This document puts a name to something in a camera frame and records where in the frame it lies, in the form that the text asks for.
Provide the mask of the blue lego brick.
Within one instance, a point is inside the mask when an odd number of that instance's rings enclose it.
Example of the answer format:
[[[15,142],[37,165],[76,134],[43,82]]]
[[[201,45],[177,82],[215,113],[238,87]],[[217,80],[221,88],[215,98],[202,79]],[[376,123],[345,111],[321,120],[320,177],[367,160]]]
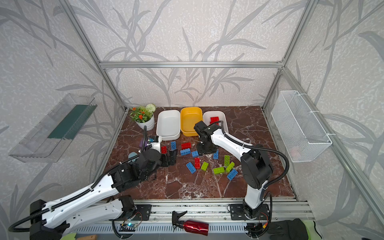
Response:
[[[172,141],[171,142],[171,151],[176,150],[176,149],[177,149],[177,143],[175,141]]]
[[[228,173],[227,178],[228,178],[230,181],[232,181],[232,180],[236,177],[237,174],[238,174],[238,171],[235,170],[235,169],[232,169],[232,170]]]
[[[188,170],[190,171],[191,174],[194,174],[197,171],[196,168],[194,167],[194,165],[191,162],[188,162],[186,164],[186,167],[188,168]]]
[[[186,156],[191,153],[191,149],[183,149],[180,151],[181,156]]]
[[[199,157],[199,153],[198,153],[198,151],[193,151],[193,152],[192,152],[192,156],[193,156],[194,158]]]
[[[216,152],[213,154],[213,159],[218,160],[219,159],[219,150],[216,150]]]

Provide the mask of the red lego brick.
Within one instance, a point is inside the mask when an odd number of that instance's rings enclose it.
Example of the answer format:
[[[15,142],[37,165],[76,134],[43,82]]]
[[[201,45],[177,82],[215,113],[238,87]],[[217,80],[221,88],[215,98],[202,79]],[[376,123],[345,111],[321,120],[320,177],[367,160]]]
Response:
[[[181,148],[182,148],[182,150],[190,149],[191,147],[192,147],[192,144],[191,144],[190,142],[182,143],[182,144],[181,144]]]
[[[219,119],[219,117],[211,117],[210,120],[211,120],[210,124],[212,124],[212,123],[219,121],[220,119]]]
[[[162,154],[166,154],[167,153],[167,147],[166,146],[161,147],[161,153]]]
[[[200,168],[201,168],[201,159],[195,158],[195,169],[200,169]]]

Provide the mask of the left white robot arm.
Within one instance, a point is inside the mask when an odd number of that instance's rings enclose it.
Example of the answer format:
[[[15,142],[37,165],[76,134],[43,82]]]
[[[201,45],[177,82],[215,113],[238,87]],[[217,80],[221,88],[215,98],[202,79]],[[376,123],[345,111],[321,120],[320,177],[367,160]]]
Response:
[[[59,240],[65,233],[87,222],[133,218],[138,210],[131,196],[120,197],[102,205],[101,210],[92,205],[137,187],[159,168],[173,166],[177,155],[177,150],[163,154],[155,149],[145,149],[112,167],[87,187],[54,201],[33,202],[30,215],[11,224],[8,231],[29,233],[31,240]]]

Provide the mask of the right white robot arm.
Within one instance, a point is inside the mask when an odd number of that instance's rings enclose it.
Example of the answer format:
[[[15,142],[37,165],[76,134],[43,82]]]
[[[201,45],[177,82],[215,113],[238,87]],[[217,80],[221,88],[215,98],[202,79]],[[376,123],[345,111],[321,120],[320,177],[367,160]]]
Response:
[[[235,138],[225,132],[218,123],[206,125],[200,121],[195,124],[194,130],[200,140],[197,145],[198,153],[200,155],[213,154],[220,147],[241,162],[243,177],[248,185],[243,200],[243,209],[245,216],[253,220],[261,212],[264,194],[268,187],[287,175],[290,169],[289,159],[277,150],[267,149],[262,145],[252,145]],[[271,179],[274,169],[268,153],[277,154],[285,161],[283,173],[275,179]]]

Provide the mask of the small green lego brick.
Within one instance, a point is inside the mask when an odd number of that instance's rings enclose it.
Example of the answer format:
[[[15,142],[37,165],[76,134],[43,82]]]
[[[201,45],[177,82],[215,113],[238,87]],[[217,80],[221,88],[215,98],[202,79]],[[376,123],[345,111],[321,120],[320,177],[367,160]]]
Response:
[[[207,162],[203,162],[203,164],[202,164],[202,166],[201,166],[201,170],[204,171],[204,172],[206,172],[207,169],[208,169],[208,166],[209,166],[209,163],[207,163]]]

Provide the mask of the purple pink spatula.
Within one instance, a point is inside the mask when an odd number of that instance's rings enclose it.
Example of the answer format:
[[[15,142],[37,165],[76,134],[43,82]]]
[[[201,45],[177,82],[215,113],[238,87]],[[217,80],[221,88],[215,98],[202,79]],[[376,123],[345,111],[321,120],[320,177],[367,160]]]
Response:
[[[139,145],[140,150],[141,150],[141,151],[144,151],[147,145],[148,145],[147,138],[142,138],[142,139],[140,140],[140,145]]]

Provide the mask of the right white container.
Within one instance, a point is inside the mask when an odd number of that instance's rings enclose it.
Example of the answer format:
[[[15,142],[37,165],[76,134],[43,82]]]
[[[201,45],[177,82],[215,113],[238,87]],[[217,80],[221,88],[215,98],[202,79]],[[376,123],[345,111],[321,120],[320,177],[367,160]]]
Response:
[[[218,123],[226,133],[229,132],[226,115],[221,111],[208,111],[203,114],[203,122],[208,126],[214,122],[222,121]]]

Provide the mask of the white container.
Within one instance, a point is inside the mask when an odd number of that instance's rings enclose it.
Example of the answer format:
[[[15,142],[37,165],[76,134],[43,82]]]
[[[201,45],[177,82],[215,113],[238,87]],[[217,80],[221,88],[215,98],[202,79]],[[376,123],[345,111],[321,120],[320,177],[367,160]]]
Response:
[[[208,126],[214,122],[222,121],[218,123],[226,133],[229,132],[226,115],[221,111],[208,111],[203,114],[203,122]]]
[[[181,113],[178,110],[162,111],[158,115],[156,134],[162,141],[174,141],[181,134]]]

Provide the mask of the potted plant white pot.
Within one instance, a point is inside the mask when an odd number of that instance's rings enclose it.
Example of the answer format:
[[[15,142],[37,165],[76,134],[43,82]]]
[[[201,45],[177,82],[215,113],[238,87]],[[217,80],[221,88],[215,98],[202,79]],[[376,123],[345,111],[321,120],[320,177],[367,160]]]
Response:
[[[130,110],[130,117],[141,129],[146,128],[147,131],[149,131],[155,127],[154,113],[156,111],[156,106],[154,104],[133,107]]]

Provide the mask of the left white container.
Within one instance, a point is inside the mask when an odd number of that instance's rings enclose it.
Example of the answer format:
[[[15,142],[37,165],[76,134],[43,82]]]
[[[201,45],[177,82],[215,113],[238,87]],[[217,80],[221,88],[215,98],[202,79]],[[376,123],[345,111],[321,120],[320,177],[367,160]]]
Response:
[[[162,111],[158,115],[156,134],[162,141],[174,141],[181,134],[181,113],[178,110]]]

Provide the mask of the left circuit board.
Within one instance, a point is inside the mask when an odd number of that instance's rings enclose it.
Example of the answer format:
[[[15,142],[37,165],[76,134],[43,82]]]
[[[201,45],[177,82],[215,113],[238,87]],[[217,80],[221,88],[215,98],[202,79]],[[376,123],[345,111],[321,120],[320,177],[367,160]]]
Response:
[[[119,224],[118,232],[121,233],[128,233],[128,232],[135,232],[142,222],[124,222],[122,224]]]

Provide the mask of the red spray bottle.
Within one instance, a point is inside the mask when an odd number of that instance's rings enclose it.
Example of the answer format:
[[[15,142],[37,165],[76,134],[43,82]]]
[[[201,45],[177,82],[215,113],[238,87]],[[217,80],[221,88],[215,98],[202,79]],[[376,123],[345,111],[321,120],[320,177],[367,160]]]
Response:
[[[208,223],[196,222],[196,221],[192,221],[192,220],[187,220],[187,221],[181,221],[180,220],[180,218],[183,217],[187,213],[188,213],[188,211],[184,211],[184,212],[180,212],[180,213],[176,212],[176,211],[172,212],[173,231],[175,231],[176,228],[180,228],[187,233],[208,236],[208,234],[209,234],[209,224]]]

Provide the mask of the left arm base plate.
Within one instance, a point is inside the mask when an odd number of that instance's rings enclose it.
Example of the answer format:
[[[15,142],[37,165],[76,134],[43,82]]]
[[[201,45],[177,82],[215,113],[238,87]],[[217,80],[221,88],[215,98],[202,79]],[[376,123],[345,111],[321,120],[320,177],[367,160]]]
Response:
[[[122,213],[114,221],[148,221],[152,205],[135,205],[134,207],[123,207]]]

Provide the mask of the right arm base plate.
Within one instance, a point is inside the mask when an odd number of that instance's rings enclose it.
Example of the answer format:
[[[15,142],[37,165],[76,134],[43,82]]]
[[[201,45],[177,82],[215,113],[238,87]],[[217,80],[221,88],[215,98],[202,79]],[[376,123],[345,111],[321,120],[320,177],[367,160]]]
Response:
[[[244,204],[230,204],[228,210],[233,221],[267,221],[271,213],[267,204],[261,204],[256,209],[251,209]]]

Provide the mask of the clear wall shelf green mat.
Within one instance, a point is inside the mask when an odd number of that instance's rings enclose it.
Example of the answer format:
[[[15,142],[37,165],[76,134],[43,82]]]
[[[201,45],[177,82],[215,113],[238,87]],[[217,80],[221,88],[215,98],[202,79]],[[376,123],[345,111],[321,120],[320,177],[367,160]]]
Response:
[[[9,156],[23,163],[56,163],[96,108],[94,97],[67,94]]]

